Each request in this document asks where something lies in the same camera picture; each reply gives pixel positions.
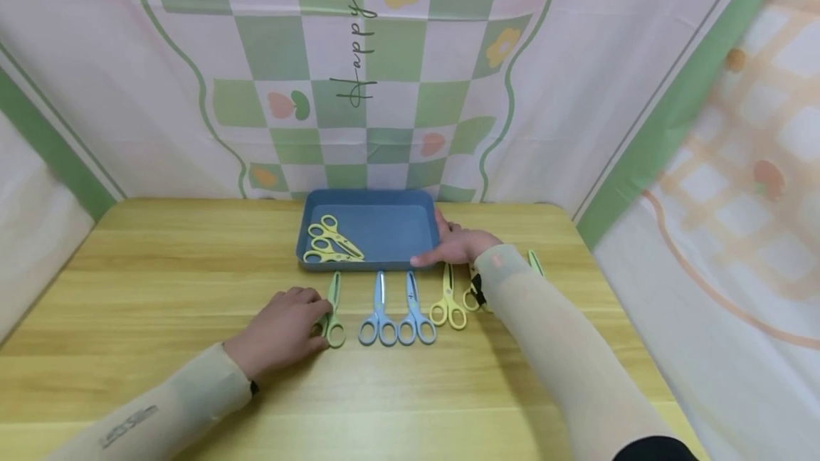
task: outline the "left hand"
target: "left hand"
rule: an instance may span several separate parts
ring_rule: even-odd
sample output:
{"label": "left hand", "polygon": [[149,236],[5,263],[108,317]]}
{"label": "left hand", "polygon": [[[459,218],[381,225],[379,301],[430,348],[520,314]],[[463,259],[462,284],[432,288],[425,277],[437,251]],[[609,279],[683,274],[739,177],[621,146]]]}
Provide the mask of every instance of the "left hand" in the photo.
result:
{"label": "left hand", "polygon": [[312,288],[277,292],[244,330],[225,342],[225,352],[248,379],[284,369],[328,348],[327,339],[312,337],[311,330],[332,310],[330,301]]}

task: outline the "yellow scissors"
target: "yellow scissors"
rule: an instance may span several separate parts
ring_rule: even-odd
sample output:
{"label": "yellow scissors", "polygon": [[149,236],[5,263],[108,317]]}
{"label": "yellow scissors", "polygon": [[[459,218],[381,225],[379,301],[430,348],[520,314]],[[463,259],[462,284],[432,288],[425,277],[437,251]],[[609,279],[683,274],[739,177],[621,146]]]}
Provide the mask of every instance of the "yellow scissors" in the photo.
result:
{"label": "yellow scissors", "polygon": [[[436,326],[443,326],[444,322],[449,322],[453,329],[463,330],[466,326],[466,311],[453,299],[453,266],[449,263],[444,263],[442,294],[441,300],[430,306],[430,320]],[[441,312],[438,319],[436,312]],[[460,320],[457,320],[457,314],[461,316]]]}
{"label": "yellow scissors", "polygon": [[308,263],[316,262],[364,262],[362,258],[355,258],[344,253],[336,253],[328,239],[316,238],[310,241],[312,250],[305,251],[302,260]]}
{"label": "yellow scissors", "polygon": [[339,247],[345,250],[348,255],[353,258],[360,258],[360,260],[364,259],[364,254],[362,251],[344,235],[339,233],[339,221],[328,213],[319,219],[319,223],[309,225],[309,227],[307,227],[307,233],[314,239],[333,240],[337,245],[339,245]]}
{"label": "yellow scissors", "polygon": [[[538,255],[535,255],[535,251],[527,251],[527,258],[529,258],[530,267],[538,271],[541,277],[545,277],[544,268],[541,267],[541,262],[538,260]],[[464,290],[462,303],[464,308],[471,312],[479,310],[482,306],[484,306],[484,310],[492,312],[490,305],[487,304],[484,299],[484,294],[481,293],[481,276],[478,274],[478,271],[475,270],[475,266],[472,265],[470,266],[470,288]]]}
{"label": "yellow scissors", "polygon": [[484,299],[484,294],[481,293],[481,276],[474,265],[470,265],[470,288],[464,290],[462,294],[462,305],[471,312],[477,312],[482,308],[492,312],[490,305]]}
{"label": "yellow scissors", "polygon": [[345,335],[345,327],[342,326],[342,323],[336,318],[336,309],[339,308],[339,288],[341,287],[341,282],[342,273],[339,271],[334,272],[333,279],[330,280],[330,288],[327,290],[327,300],[333,305],[333,310],[331,310],[329,314],[322,315],[322,317],[319,318],[319,322],[317,322],[319,327],[322,328],[320,335],[326,338],[327,343],[334,349],[340,348],[347,338]]}

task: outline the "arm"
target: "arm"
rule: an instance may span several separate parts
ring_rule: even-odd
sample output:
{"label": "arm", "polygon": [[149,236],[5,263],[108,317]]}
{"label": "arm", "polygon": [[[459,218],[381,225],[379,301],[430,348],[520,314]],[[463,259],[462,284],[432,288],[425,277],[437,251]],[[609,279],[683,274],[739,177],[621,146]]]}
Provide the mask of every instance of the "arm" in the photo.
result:
{"label": "arm", "polygon": [[325,338],[310,332],[331,309],[314,289],[277,293],[236,337],[206,349],[162,385],[83,430],[48,459],[171,459],[244,407],[252,396],[251,381],[264,371],[325,349]]}
{"label": "arm", "polygon": [[567,422],[576,459],[629,459],[637,440],[671,436],[592,323],[513,246],[486,231],[447,223],[438,211],[436,220],[441,244],[414,257],[412,265],[475,263],[485,298]]}

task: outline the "green scissors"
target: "green scissors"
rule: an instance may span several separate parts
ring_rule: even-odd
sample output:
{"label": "green scissors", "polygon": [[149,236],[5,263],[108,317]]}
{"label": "green scissors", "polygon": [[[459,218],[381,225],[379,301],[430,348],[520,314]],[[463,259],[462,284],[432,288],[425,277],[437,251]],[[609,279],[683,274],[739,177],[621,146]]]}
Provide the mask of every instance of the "green scissors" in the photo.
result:
{"label": "green scissors", "polygon": [[527,251],[527,258],[530,259],[530,267],[534,268],[536,271],[541,274],[541,277],[546,277],[544,275],[544,269],[541,268],[541,262],[538,260],[538,256],[535,255],[535,251],[529,250]]}
{"label": "green scissors", "polygon": [[312,250],[305,251],[302,260],[308,263],[316,262],[364,262],[362,258],[355,258],[344,253],[336,253],[328,239],[316,238],[310,241]]}
{"label": "green scissors", "polygon": [[[336,271],[333,273],[333,279],[330,280],[330,288],[327,289],[327,300],[333,305],[333,310],[329,314],[322,315],[317,324],[322,327],[322,335],[327,339],[330,347],[338,349],[344,344],[347,336],[345,335],[345,327],[336,319],[336,309],[339,308],[339,288],[342,284],[342,273]],[[333,330],[338,329],[340,333],[334,335]]]}
{"label": "green scissors", "polygon": [[361,258],[361,260],[364,259],[364,253],[362,253],[362,251],[358,249],[354,243],[339,233],[339,221],[328,213],[319,219],[319,223],[309,225],[309,227],[307,227],[307,233],[309,233],[314,239],[333,240],[339,245],[339,247],[345,250],[348,255],[353,258]]}

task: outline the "scissors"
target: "scissors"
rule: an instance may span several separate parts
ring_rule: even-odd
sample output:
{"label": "scissors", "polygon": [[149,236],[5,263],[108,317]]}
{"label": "scissors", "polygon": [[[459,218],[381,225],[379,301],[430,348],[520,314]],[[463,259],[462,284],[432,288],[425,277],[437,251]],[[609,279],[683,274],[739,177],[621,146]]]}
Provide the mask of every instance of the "scissors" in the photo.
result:
{"label": "scissors", "polygon": [[[373,328],[372,337],[364,336],[364,330],[367,326]],[[395,346],[399,338],[399,328],[396,327],[396,323],[384,314],[384,271],[379,271],[376,274],[376,288],[373,291],[373,312],[367,319],[364,319],[362,326],[359,328],[359,341],[362,346],[372,346],[373,343],[376,343],[377,337],[382,346],[386,347]]]}
{"label": "scissors", "polygon": [[[466,326],[466,311],[456,304],[453,299],[453,266],[444,263],[444,276],[442,279],[442,298],[430,306],[430,320],[436,326],[443,326],[444,322],[449,322],[455,330],[463,330]],[[441,318],[436,319],[436,311],[441,312]],[[456,321],[456,314],[461,315],[461,320]]]}
{"label": "scissors", "polygon": [[[333,310],[331,310],[329,314],[322,315],[319,322],[317,322],[319,327],[322,327],[322,333],[320,333],[320,335],[326,338],[327,343],[334,349],[340,348],[347,338],[345,335],[345,327],[342,326],[342,323],[336,318],[336,309],[339,308],[339,288],[341,287],[341,282],[342,273],[339,271],[334,272],[333,279],[330,280],[330,288],[327,289],[327,300],[333,305]],[[335,329],[338,329],[340,333],[336,333],[334,336],[333,330]]]}
{"label": "scissors", "polygon": [[[419,288],[416,286],[416,275],[412,271],[408,271],[406,290],[408,290],[408,315],[399,323],[399,342],[403,346],[410,346],[416,341],[416,337],[419,337],[422,344],[430,346],[436,341],[436,326],[433,325],[430,319],[421,314],[419,309]],[[424,334],[422,326],[425,324],[430,326],[432,331],[430,336]],[[404,330],[405,326],[410,328],[410,337],[401,336],[401,331]]]}
{"label": "scissors", "polygon": [[[310,241],[310,247],[312,249],[305,251],[304,256],[302,256],[302,260],[305,262],[364,262],[362,258],[352,257],[344,253],[336,253],[328,239],[315,238]],[[318,256],[319,260],[308,260],[308,258],[315,256]]]}
{"label": "scissors", "polygon": [[359,258],[360,260],[364,259],[364,254],[360,249],[356,247],[354,243],[348,240],[344,235],[339,233],[339,221],[336,218],[328,213],[322,216],[319,219],[319,223],[313,223],[307,227],[307,233],[316,239],[324,239],[324,240],[333,240],[336,244],[339,245],[348,255],[352,256],[353,258]]}
{"label": "scissors", "polygon": [[484,299],[484,294],[481,292],[481,276],[474,265],[470,265],[470,288],[464,290],[464,294],[462,294],[462,305],[471,312],[478,311],[482,307],[484,310],[492,312],[487,300]]}
{"label": "scissors", "polygon": [[544,275],[544,269],[541,268],[541,262],[538,260],[538,256],[535,255],[535,251],[533,251],[533,250],[527,251],[527,258],[530,259],[530,267],[532,267],[536,271],[538,271],[538,273],[541,274],[541,277],[546,277]]}

